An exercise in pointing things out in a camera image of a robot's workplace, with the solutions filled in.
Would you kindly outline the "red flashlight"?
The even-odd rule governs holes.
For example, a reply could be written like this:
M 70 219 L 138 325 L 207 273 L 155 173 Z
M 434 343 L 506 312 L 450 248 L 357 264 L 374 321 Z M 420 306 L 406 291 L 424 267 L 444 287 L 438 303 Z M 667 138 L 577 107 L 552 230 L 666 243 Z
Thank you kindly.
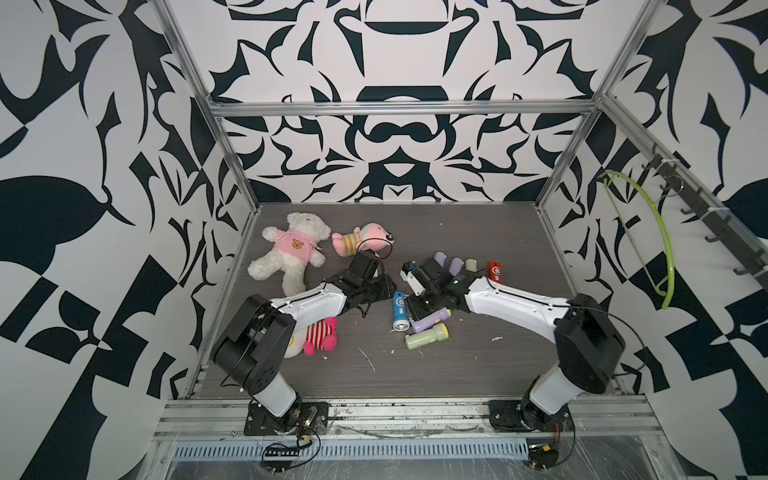
M 502 282 L 502 266 L 498 262 L 489 262 L 487 267 L 488 278 L 496 283 Z

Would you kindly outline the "blue flashlight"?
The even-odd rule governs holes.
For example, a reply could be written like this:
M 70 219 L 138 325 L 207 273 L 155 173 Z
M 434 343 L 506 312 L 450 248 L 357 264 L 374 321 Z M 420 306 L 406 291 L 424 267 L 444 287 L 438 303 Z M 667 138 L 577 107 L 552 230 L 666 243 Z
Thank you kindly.
M 407 314 L 406 295 L 396 291 L 393 296 L 393 329 L 396 332 L 405 332 L 410 328 L 410 320 Z

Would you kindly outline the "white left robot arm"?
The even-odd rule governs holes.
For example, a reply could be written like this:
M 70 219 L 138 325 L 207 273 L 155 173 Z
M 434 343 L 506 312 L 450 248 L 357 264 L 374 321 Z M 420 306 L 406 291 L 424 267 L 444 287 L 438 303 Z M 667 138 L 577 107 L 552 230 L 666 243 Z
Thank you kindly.
M 280 373 L 295 331 L 354 309 L 365 315 L 372 304 L 393 299 L 396 289 L 381 259 L 369 251 L 358 252 L 348 268 L 303 293 L 248 297 L 214 343 L 210 358 L 226 380 L 283 421 L 301 404 Z

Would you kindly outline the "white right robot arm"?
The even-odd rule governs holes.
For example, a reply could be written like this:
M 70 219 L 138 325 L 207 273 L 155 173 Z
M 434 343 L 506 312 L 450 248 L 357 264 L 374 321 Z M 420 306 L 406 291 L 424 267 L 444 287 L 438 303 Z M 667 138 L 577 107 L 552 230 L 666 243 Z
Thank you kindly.
M 412 290 L 407 305 L 418 320 L 441 308 L 460 310 L 509 322 L 554 344 L 556 363 L 533 381 L 516 407 L 527 430 L 561 421 L 567 404 L 583 393 L 605 393 L 625 351 L 625 340 L 589 295 L 538 295 L 480 272 L 446 268 L 433 258 L 405 263 L 400 276 Z

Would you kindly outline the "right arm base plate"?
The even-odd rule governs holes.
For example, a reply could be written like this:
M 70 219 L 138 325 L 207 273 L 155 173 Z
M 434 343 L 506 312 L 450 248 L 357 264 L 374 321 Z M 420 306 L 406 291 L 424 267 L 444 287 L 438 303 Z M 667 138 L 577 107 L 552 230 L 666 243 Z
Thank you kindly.
M 571 419 L 568 406 L 549 415 L 528 400 L 491 400 L 488 410 L 489 423 L 498 432 L 556 433 L 563 431 Z

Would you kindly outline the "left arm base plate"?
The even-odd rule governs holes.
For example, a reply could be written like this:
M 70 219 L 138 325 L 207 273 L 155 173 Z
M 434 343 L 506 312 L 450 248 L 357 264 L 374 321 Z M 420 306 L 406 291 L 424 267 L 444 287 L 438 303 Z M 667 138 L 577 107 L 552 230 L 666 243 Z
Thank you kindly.
M 269 436 L 301 433 L 327 426 L 330 404 L 327 402 L 295 402 L 285 414 L 275 416 L 263 405 L 251 402 L 244 425 L 245 436 Z

